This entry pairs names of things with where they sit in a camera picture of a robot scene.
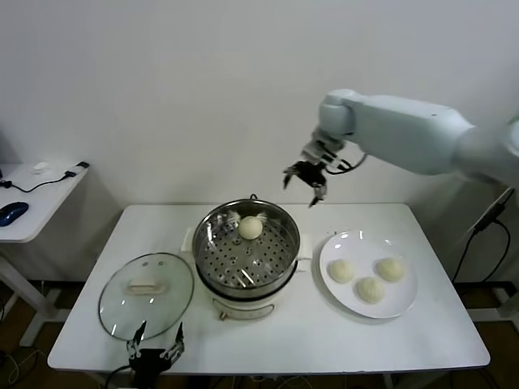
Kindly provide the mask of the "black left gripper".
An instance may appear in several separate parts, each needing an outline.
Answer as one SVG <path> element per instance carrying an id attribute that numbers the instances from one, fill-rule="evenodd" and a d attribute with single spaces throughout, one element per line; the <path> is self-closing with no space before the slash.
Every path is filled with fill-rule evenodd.
<path id="1" fill-rule="evenodd" d="M 131 386 L 138 389 L 153 389 L 159 376 L 170 368 L 170 360 L 179 359 L 185 351 L 183 322 L 180 322 L 174 344 L 164 351 L 159 348 L 146 348 L 140 351 L 147 321 L 144 320 L 133 338 L 127 341 L 129 366 L 133 372 Z"/>

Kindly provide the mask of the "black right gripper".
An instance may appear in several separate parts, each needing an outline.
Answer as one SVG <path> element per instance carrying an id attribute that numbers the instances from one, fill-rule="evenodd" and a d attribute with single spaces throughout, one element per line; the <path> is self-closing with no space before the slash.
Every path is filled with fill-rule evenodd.
<path id="1" fill-rule="evenodd" d="M 311 186 L 314 197 L 309 207 L 314 207 L 323 201 L 327 194 L 326 178 L 323 175 L 325 166 L 321 163 L 313 164 L 309 161 L 298 161 L 283 171 L 283 188 L 286 189 L 293 176 Z"/>

